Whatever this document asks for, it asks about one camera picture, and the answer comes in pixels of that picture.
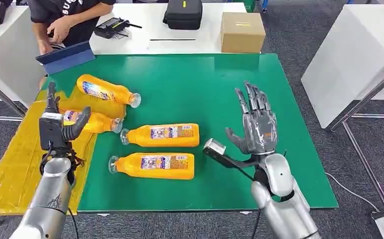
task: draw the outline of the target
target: person's arm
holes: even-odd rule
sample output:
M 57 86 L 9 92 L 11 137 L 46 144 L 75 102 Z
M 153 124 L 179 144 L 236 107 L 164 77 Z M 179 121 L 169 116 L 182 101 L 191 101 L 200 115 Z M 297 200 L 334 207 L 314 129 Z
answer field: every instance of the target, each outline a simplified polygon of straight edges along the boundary
M 51 48 L 47 36 L 47 25 L 45 23 L 34 22 L 32 24 L 32 31 L 37 39 L 40 54 L 43 55 L 52 52 L 53 48 Z
M 27 0 L 27 2 L 31 12 L 32 31 L 37 39 L 40 54 L 43 55 L 53 51 L 47 36 L 47 23 L 52 13 L 39 0 Z
M 47 28 L 47 34 L 53 31 L 53 43 L 61 43 L 69 34 L 71 27 L 98 16 L 109 14 L 113 9 L 113 5 L 108 5 L 99 2 L 97 5 L 90 9 L 73 15 L 63 16 Z

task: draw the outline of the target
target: white wire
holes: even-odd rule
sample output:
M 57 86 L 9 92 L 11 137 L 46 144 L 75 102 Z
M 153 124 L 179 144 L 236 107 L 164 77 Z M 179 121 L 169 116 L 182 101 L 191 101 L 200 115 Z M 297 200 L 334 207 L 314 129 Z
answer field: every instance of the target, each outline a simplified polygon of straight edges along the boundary
M 325 172 L 325 174 L 327 174 L 327 175 L 330 176 L 334 181 L 336 181 L 336 183 L 337 183 L 340 187 L 342 187 L 344 190 L 346 190 L 347 192 L 349 192 L 349 193 L 355 195 L 356 197 L 358 197 L 358 198 L 364 200 L 365 202 L 369 203 L 373 208 L 375 208 L 375 211 L 379 212 L 378 208 L 375 207 L 375 205 L 374 205 L 373 203 L 371 203 L 370 201 L 368 201 L 366 198 L 364 198 L 364 197 L 362 197 L 362 196 L 360 196 L 360 195 L 358 195 L 358 194 L 356 194 L 356 193 L 350 191 L 350 189 L 346 188 L 346 187 L 343 186 L 341 183 L 339 183 L 339 182 L 337 181 L 337 179 L 336 179 L 333 175 L 331 175 L 331 174 L 329 174 L 329 173 L 327 173 L 327 172 Z

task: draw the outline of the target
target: black zipper case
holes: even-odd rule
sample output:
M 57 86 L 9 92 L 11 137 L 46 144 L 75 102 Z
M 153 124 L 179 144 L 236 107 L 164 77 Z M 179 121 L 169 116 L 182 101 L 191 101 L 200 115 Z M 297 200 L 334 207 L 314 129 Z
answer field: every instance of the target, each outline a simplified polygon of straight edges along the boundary
M 170 0 L 163 23 L 170 29 L 198 30 L 202 19 L 202 0 Z

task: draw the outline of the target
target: blue tablet case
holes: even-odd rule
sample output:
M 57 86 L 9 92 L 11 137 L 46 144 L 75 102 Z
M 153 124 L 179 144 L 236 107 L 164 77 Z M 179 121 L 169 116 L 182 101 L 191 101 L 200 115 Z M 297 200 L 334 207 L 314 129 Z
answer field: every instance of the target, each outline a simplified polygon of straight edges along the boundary
M 95 58 L 89 41 L 84 41 L 57 51 L 37 56 L 35 59 L 41 62 L 47 74 L 51 75 L 92 61 Z

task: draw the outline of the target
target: person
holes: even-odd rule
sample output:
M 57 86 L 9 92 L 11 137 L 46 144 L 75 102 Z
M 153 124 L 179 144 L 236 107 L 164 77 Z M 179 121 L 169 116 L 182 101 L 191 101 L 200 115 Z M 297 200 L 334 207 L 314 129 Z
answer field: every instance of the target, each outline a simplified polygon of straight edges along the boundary
M 28 0 L 40 54 L 88 41 L 116 0 Z M 41 79 L 40 88 L 46 77 Z

